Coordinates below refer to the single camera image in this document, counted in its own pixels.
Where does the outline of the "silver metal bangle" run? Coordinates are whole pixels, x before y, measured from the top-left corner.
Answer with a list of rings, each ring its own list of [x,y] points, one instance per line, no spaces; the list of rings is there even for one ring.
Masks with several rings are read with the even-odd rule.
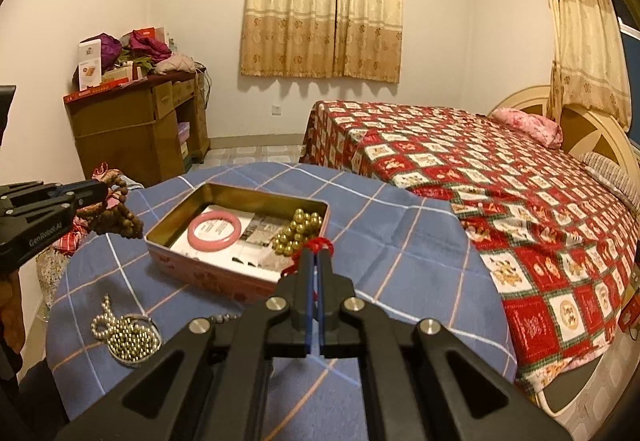
[[[160,330],[149,317],[128,314],[107,327],[106,346],[114,359],[136,366],[152,357],[163,344]]]

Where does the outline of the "pink jade bangle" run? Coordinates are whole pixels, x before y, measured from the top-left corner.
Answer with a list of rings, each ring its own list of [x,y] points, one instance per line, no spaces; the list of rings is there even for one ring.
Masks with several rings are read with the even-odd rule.
[[[194,218],[188,226],[189,245],[204,253],[232,246],[242,234],[242,224],[234,213],[210,210]]]

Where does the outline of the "red string tassel charm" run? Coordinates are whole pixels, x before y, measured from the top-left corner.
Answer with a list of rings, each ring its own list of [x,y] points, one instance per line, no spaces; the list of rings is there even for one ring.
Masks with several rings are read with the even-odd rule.
[[[313,255],[322,250],[328,250],[331,256],[334,255],[334,245],[325,237],[316,236],[313,239],[309,239],[302,248],[299,250],[295,250],[292,254],[290,260],[291,263],[288,267],[286,267],[280,274],[281,277],[286,277],[292,274],[295,274],[299,268],[300,258],[305,250],[309,250]]]

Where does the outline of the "pile of clothes on floor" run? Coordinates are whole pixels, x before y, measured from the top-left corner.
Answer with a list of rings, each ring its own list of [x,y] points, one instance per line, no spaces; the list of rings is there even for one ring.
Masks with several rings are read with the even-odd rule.
[[[80,208],[72,229],[36,257],[38,282],[47,310],[52,308],[70,258],[91,232],[98,233],[100,227],[105,227],[107,213],[126,200],[128,186],[120,170],[112,169],[104,162],[93,171],[92,177],[108,187],[107,198]]]

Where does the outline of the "flat red box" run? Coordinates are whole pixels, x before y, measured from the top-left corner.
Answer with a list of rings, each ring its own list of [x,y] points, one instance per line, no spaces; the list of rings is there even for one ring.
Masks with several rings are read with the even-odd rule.
[[[127,78],[122,78],[107,83],[102,83],[99,86],[89,86],[89,88],[81,91],[77,91],[71,94],[67,94],[63,97],[63,103],[68,105],[70,103],[82,100],[83,98],[93,96],[96,94],[102,94],[113,91],[114,89],[120,89],[123,86],[127,86],[130,81]]]

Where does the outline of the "purple cloth bundle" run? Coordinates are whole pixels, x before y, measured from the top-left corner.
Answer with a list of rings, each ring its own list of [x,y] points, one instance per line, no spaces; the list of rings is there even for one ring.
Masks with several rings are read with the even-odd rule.
[[[109,70],[119,58],[120,52],[122,52],[122,44],[120,41],[110,34],[102,32],[98,35],[98,39],[101,42],[101,67],[102,72]]]

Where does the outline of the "pink metal tin box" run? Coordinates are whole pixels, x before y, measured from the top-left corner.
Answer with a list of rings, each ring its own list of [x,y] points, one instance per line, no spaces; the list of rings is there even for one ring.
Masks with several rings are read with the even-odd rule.
[[[271,295],[295,248],[326,235],[321,199],[202,183],[144,236],[156,265],[179,281],[239,302]]]

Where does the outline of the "printed paper in tin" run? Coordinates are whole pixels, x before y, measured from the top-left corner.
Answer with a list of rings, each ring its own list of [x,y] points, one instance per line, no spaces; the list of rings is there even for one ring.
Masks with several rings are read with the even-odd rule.
[[[170,250],[206,267],[275,282],[293,261],[274,242],[288,225],[285,219],[209,205],[190,221]]]

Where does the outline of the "brown wooden desk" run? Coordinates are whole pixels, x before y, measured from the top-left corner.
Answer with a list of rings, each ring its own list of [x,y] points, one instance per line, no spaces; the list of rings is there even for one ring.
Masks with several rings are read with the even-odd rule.
[[[151,186],[201,164],[210,147],[197,72],[151,75],[64,106],[85,176],[105,162]]]

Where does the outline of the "pink folded cloth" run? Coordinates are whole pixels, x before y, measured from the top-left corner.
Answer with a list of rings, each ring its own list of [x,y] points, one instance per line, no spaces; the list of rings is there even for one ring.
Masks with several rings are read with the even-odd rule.
[[[176,71],[193,74],[196,71],[195,60],[189,55],[177,52],[172,53],[170,57],[161,60],[154,66],[156,75],[166,75]]]

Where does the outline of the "red patterned bedspread bed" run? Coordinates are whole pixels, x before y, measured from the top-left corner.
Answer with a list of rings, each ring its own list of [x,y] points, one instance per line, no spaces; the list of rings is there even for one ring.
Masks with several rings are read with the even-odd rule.
[[[449,202],[497,287],[530,395],[612,343],[637,219],[576,158],[460,109],[320,101],[302,159]]]

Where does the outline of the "pink floral pillow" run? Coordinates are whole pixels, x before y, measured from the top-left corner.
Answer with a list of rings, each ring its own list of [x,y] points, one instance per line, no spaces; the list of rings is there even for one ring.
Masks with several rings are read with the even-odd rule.
[[[489,118],[521,132],[548,149],[559,149],[564,141],[562,128],[547,117],[529,114],[522,110],[501,107],[490,113]]]

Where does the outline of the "striped grey pillow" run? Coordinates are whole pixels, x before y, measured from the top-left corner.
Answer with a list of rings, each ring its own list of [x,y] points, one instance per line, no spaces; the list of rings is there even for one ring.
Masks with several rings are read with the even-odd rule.
[[[635,216],[639,216],[639,189],[625,169],[605,156],[589,152],[579,156],[586,172],[616,196]]]

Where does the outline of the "beige window curtain centre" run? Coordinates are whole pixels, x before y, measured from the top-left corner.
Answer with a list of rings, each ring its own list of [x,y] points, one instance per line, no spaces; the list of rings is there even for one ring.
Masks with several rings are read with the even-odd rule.
[[[396,84],[404,0],[245,0],[244,76]]]

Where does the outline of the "beige curtain right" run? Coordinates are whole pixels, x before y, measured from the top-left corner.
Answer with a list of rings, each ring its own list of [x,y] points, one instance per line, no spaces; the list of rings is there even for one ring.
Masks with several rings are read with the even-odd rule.
[[[554,31],[548,116],[558,120],[566,105],[579,105],[628,131],[631,93],[612,0],[548,1]]]

